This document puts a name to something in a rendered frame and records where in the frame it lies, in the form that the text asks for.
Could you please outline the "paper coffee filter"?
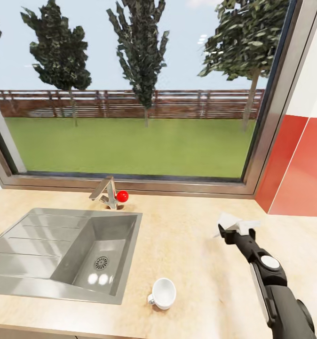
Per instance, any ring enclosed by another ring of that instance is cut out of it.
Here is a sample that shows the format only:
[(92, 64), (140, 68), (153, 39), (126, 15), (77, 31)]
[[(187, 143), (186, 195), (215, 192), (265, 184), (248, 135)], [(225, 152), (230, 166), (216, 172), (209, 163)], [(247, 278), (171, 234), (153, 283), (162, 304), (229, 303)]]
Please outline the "paper coffee filter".
[(214, 228), (214, 232), (211, 238), (216, 238), (221, 235), (219, 228), (218, 228), (218, 224), (220, 224), (225, 230), (236, 230), (236, 229), (239, 229), (239, 227), (236, 225), (236, 223), (239, 221), (241, 221), (241, 219), (231, 214), (228, 214), (226, 211), (222, 210), (218, 217), (218, 220), (217, 220), (217, 223), (216, 223), (216, 226)]

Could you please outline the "coffee cup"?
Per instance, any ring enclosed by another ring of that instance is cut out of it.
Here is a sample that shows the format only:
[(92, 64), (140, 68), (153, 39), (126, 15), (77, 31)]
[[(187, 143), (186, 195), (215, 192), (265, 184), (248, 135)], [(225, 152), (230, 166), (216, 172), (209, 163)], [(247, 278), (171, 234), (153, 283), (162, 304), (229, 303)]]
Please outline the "coffee cup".
[(148, 296), (149, 305), (157, 305), (161, 310), (168, 310), (176, 299), (176, 287), (168, 278), (158, 279)]

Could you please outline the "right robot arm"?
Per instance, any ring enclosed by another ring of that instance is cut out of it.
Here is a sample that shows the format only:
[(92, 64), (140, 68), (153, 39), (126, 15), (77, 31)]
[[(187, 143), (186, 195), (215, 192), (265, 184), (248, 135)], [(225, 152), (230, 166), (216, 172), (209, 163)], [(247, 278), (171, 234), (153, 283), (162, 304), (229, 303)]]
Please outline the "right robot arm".
[(286, 273), (280, 262), (255, 242), (254, 228), (262, 227), (262, 220), (241, 220), (236, 225), (239, 229), (225, 230), (220, 224), (218, 228), (225, 243), (236, 245), (249, 263), (273, 339), (317, 339), (309, 310), (287, 287)]

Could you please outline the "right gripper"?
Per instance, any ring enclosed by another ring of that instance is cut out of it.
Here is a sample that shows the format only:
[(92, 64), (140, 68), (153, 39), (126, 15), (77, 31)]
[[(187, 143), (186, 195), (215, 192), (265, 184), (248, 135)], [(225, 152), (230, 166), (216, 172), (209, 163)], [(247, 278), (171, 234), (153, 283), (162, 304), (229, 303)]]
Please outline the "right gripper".
[(237, 230), (225, 230), (220, 224), (218, 228), (221, 237), (225, 239), (227, 245), (236, 245), (241, 252), (248, 243), (255, 243), (256, 231), (250, 228), (249, 235), (241, 235)]

